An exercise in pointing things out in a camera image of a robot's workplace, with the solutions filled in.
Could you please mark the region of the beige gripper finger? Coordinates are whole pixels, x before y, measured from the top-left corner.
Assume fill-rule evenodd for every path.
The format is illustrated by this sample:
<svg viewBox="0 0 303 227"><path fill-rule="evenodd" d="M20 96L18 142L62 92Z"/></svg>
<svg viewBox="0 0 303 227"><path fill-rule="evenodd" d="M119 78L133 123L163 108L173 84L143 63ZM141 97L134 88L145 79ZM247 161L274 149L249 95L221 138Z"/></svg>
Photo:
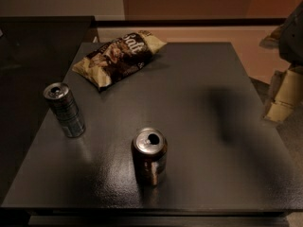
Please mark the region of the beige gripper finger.
<svg viewBox="0 0 303 227"><path fill-rule="evenodd" d="M275 30L273 30L269 35L263 38L259 45L264 48L278 48L279 39L281 37L283 25L278 26Z"/></svg>
<svg viewBox="0 0 303 227"><path fill-rule="evenodd" d="M265 101L263 118L282 123L303 101L303 68L275 71Z"/></svg>

